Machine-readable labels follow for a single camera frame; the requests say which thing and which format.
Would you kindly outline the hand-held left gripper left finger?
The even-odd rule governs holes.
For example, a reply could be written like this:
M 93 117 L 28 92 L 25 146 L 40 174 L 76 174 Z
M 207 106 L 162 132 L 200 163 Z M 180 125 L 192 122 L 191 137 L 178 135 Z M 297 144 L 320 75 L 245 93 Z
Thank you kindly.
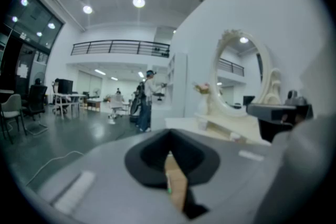
M 45 181 L 39 196 L 51 204 L 80 172 L 90 171 L 95 181 L 72 212 L 72 219 L 83 223 L 186 223 L 188 219 L 165 190 L 144 187 L 125 166 L 126 152 L 153 136 L 144 133 L 95 147 Z

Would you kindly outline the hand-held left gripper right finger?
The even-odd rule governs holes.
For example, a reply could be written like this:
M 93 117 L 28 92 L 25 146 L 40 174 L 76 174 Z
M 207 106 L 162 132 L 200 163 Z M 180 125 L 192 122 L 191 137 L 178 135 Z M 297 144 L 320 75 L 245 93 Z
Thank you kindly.
M 207 212 L 194 219 L 170 213 L 170 223 L 256 223 L 256 214 L 275 179 L 285 150 L 284 140 L 270 146 L 242 144 L 175 130 L 204 144 L 220 157 L 210 181 L 190 190 Z

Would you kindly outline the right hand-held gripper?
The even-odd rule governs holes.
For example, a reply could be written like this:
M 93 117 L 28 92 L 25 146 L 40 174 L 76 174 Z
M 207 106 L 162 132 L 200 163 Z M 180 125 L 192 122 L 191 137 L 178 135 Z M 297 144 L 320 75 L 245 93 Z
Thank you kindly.
M 288 92 L 283 105 L 250 103 L 246 106 L 246 113 L 259 119 L 261 138 L 268 142 L 272 142 L 278 133 L 290 131 L 313 118 L 312 105 L 305 97 L 297 96 L 295 90 Z

